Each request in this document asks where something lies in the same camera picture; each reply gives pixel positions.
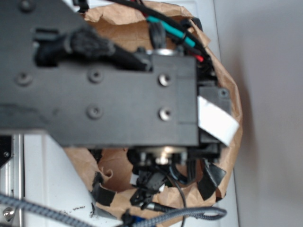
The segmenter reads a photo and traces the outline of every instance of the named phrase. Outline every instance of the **gray wall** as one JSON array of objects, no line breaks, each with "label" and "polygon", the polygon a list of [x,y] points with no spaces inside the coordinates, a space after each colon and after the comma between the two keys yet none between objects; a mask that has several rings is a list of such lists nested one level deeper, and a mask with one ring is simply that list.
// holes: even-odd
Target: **gray wall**
[{"label": "gray wall", "polygon": [[214,0],[223,65],[238,83],[241,227],[303,225],[303,1]]}]

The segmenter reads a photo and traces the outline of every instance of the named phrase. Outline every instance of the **black metal plate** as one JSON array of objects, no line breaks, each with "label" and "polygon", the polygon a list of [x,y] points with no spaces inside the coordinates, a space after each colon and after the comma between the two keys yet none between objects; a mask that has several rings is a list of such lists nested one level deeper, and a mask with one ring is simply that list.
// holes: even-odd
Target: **black metal plate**
[{"label": "black metal plate", "polygon": [[[115,69],[105,63],[65,61],[37,67],[37,29],[68,33],[88,26],[60,0],[37,0],[30,12],[17,1],[0,1],[0,133],[47,131],[62,146],[198,146],[196,62],[192,57],[151,57],[152,72]],[[98,69],[100,83],[88,72]],[[172,84],[163,87],[158,76]],[[30,77],[18,84],[21,75]],[[102,112],[88,117],[88,107]],[[159,118],[168,107],[171,120]]]}]

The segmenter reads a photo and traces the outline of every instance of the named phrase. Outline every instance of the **black electrical tape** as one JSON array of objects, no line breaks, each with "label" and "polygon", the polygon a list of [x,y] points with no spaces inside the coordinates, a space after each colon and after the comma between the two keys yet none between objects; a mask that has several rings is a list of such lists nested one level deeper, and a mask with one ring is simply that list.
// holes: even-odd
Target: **black electrical tape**
[{"label": "black electrical tape", "polygon": [[205,165],[202,180],[198,182],[198,190],[203,200],[207,200],[212,196],[225,175],[226,171],[213,163],[210,163],[209,166]]},{"label": "black electrical tape", "polygon": [[96,172],[91,195],[101,205],[110,206],[110,204],[114,200],[116,192],[101,187],[100,184],[102,183],[103,183],[103,177],[101,173]]}]

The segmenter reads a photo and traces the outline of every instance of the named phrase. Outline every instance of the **silver screw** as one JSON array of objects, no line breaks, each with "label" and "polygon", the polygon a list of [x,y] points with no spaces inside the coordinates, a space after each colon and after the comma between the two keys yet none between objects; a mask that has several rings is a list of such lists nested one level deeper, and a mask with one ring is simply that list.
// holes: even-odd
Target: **silver screw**
[{"label": "silver screw", "polygon": [[166,74],[160,74],[159,75],[159,82],[164,87],[168,87],[169,85],[172,84],[171,77],[169,75],[166,75]]},{"label": "silver screw", "polygon": [[15,216],[15,211],[11,207],[7,207],[3,211],[3,216],[7,221],[11,221]]},{"label": "silver screw", "polygon": [[167,107],[160,109],[159,116],[160,116],[161,120],[163,120],[165,122],[169,121],[171,119],[170,109]]},{"label": "silver screw", "polygon": [[6,151],[3,153],[3,155],[4,155],[4,157],[9,157],[9,152]]}]

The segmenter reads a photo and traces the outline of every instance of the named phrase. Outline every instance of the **blue wire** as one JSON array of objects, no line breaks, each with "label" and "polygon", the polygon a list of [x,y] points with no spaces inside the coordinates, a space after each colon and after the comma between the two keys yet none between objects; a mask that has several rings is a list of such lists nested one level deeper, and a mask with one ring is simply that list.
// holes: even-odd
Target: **blue wire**
[{"label": "blue wire", "polygon": [[[161,22],[167,32],[173,34],[174,36],[176,36],[180,39],[182,39],[184,37],[184,33],[182,31],[170,26],[168,23],[166,23],[156,17],[148,16],[146,20],[149,22],[153,22],[153,23]],[[184,41],[187,43],[187,45],[189,45],[191,47],[194,47],[196,45],[196,43],[188,37],[186,37]]]}]

